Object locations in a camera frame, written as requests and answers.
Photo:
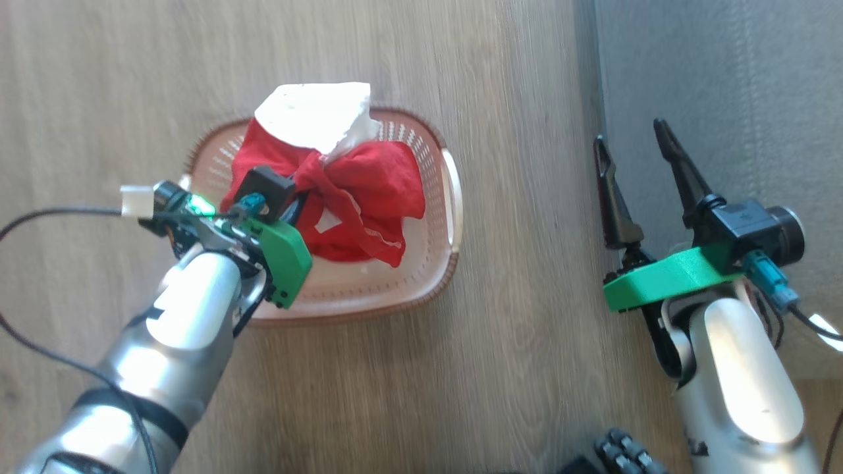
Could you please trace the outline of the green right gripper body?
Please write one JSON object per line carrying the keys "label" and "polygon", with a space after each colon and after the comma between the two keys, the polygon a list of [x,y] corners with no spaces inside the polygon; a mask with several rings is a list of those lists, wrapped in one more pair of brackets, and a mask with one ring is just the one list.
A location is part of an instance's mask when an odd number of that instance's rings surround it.
{"label": "green right gripper body", "polygon": [[603,282],[603,295],[609,309],[615,312],[692,294],[732,282],[746,273],[728,262],[723,245],[692,247],[658,261],[648,258],[639,244],[605,245],[605,248],[632,252],[632,262],[609,273]]}

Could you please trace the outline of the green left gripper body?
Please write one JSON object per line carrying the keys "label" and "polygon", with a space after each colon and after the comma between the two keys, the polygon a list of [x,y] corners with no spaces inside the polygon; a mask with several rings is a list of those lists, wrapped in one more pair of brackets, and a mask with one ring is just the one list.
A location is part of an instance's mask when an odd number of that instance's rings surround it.
{"label": "green left gripper body", "polygon": [[226,222],[224,234],[249,255],[249,261],[266,272],[271,290],[268,300],[291,309],[313,267],[313,258],[298,229],[278,220],[266,224],[256,218]]}

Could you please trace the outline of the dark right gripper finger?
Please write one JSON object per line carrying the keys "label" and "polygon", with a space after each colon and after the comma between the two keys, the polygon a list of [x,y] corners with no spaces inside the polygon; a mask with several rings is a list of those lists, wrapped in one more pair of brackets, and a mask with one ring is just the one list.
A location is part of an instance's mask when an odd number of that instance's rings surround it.
{"label": "dark right gripper finger", "polygon": [[705,226],[708,212],[726,204],[725,198],[708,185],[695,163],[684,150],[669,126],[668,121],[656,118],[653,129],[660,153],[671,167],[672,176],[680,196],[686,228]]}
{"label": "dark right gripper finger", "polygon": [[620,251],[640,246],[644,239],[643,231],[630,216],[620,186],[615,179],[615,162],[609,153],[606,138],[602,134],[594,138],[593,159],[605,247]]}

